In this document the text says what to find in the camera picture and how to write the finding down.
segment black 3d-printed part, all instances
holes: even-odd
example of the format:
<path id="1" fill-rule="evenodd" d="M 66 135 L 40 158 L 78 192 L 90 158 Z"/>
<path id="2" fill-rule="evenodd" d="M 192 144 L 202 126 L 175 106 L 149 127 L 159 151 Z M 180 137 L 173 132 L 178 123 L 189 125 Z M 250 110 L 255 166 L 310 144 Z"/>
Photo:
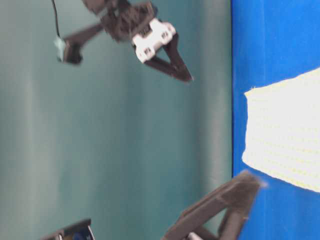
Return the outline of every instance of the black 3d-printed part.
<path id="1" fill-rule="evenodd" d="M 203 240 L 236 240 L 260 187 L 255 176 L 243 171 L 185 210 L 161 240 L 184 240 L 190 233 Z M 227 211 L 218 229 L 219 236 L 214 236 L 203 225 L 224 209 Z"/>
<path id="2" fill-rule="evenodd" d="M 91 219 L 84 219 L 70 226 L 66 226 L 60 230 L 55 231 L 54 233 L 47 235 L 40 240 L 60 240 L 59 236 L 68 237 L 77 233 L 86 233 L 86 237 L 90 236 L 89 240 L 94 240 L 94 236 L 92 235 L 89 227 L 91 225 Z"/>
<path id="3" fill-rule="evenodd" d="M 164 51 L 170 59 L 170 62 L 162 60 L 158 56 L 154 56 L 151 60 L 146 61 L 144 64 L 183 82 L 190 82 L 193 80 L 193 77 L 179 55 L 178 40 L 179 35 L 176 33 L 173 36 L 172 41 L 163 46 Z"/>
<path id="4" fill-rule="evenodd" d="M 126 9 L 108 13 L 101 18 L 105 31 L 117 42 L 129 42 L 143 31 L 157 15 L 157 8 L 148 1 L 130 5 Z"/>
<path id="5" fill-rule="evenodd" d="M 83 57 L 81 49 L 89 40 L 103 30 L 100 23 L 92 25 L 82 31 L 65 37 L 65 49 L 63 52 L 63 61 L 70 64 L 80 64 Z"/>
<path id="6" fill-rule="evenodd" d="M 103 10 L 114 11 L 125 9 L 130 6 L 128 0 L 82 0 L 86 8 L 98 15 Z"/>

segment blue fabric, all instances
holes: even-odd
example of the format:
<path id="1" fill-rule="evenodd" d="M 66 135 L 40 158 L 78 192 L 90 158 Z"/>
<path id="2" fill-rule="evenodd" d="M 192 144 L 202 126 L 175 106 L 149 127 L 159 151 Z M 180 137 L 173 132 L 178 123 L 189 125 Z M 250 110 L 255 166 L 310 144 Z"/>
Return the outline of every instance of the blue fabric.
<path id="1" fill-rule="evenodd" d="M 249 168 L 242 162 L 248 118 L 244 93 L 318 68 L 319 42 L 319 1 L 232 1 L 234 175 Z M 320 239 L 320 194 L 251 171 L 268 187 L 260 191 L 240 240 Z"/>
<path id="2" fill-rule="evenodd" d="M 72 240 L 85 240 L 84 237 L 80 233 L 76 233 Z"/>

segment wire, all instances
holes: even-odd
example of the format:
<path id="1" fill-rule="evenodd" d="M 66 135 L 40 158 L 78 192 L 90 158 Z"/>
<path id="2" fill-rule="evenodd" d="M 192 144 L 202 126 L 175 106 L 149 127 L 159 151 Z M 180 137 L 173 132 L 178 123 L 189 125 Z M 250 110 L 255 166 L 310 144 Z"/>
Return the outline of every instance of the wire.
<path id="1" fill-rule="evenodd" d="M 58 25 L 58 14 L 57 14 L 57 8 L 55 4 L 55 0 L 51 0 L 53 10 L 54 10 L 54 16 L 55 16 L 55 29 L 56 29 L 56 34 L 60 38 L 60 32 L 59 32 L 59 25 Z"/>

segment white towel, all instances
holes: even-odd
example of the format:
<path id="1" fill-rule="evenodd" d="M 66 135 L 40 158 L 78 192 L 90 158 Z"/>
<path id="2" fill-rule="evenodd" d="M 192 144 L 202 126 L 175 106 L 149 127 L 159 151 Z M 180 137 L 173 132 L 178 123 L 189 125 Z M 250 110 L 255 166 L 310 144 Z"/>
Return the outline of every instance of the white towel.
<path id="1" fill-rule="evenodd" d="M 245 93 L 242 160 L 301 188 L 320 192 L 320 68 Z"/>

